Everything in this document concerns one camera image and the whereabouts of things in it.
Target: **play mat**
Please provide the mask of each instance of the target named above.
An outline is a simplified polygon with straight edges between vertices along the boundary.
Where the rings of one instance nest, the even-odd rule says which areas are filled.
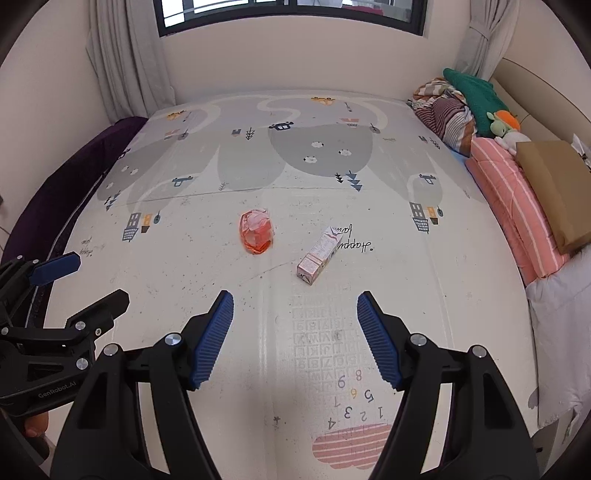
[[[261,255],[238,232],[253,208],[274,228]],[[310,286],[296,266],[328,226],[345,230],[343,245]],[[222,478],[369,476],[402,394],[381,380],[357,321],[364,290],[440,346],[485,345],[536,430],[530,318],[507,242],[461,162],[397,100],[257,92],[158,112],[67,251],[82,266],[56,282],[46,326],[117,288],[131,298],[99,349],[150,346],[232,293],[211,378],[190,393]],[[166,470],[147,385],[141,399],[152,464]],[[439,463],[449,401],[444,385],[426,469]]]

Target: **cardboard box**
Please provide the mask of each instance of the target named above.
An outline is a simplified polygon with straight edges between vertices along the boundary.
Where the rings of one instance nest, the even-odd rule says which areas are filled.
[[[297,276],[312,285],[337,251],[342,239],[343,232],[339,228],[328,227],[297,266]]]
[[[591,241],[591,172],[565,141],[519,142],[515,161],[531,184],[561,254]]]

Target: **pillow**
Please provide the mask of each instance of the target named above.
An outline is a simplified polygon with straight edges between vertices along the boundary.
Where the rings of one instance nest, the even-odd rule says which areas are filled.
[[[548,220],[511,154],[489,138],[472,140],[472,157],[500,198],[538,277],[558,271],[569,255],[561,255]]]
[[[478,134],[481,137],[495,138],[491,132],[491,120],[487,112],[495,113],[499,110],[509,110],[503,101],[497,97],[492,84],[452,69],[443,70],[443,76],[455,88],[460,90],[476,120]]]
[[[523,283],[525,286],[529,285],[538,278],[538,275],[536,274],[534,266],[525,250],[525,246],[519,236],[517,228],[515,227],[515,223],[507,214],[501,198],[497,194],[492,183],[488,180],[486,174],[482,171],[480,164],[474,160],[473,157],[468,158],[468,160],[466,160],[466,168],[472,174],[472,177],[474,177],[476,184],[480,187],[484,198],[486,198],[488,205],[491,207],[492,213],[494,213],[496,220],[499,222],[499,225],[507,238],[507,243],[509,243],[509,247],[515,258],[515,263],[519,268]]]

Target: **white sheet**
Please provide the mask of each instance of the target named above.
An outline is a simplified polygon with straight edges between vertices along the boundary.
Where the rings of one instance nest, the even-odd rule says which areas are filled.
[[[542,428],[571,408],[579,415],[591,398],[591,245],[525,291],[538,360]]]

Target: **cartoon house print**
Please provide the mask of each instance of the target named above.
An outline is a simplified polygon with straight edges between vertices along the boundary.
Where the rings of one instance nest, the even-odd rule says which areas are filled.
[[[408,202],[410,211],[413,213],[414,224],[417,226],[419,232],[429,233],[429,220],[425,218],[423,206],[420,203]]]
[[[127,222],[127,226],[123,230],[123,238],[122,240],[131,242],[135,234],[138,233],[138,226],[139,226],[139,219],[141,218],[141,213],[132,213],[129,216],[129,221]]]

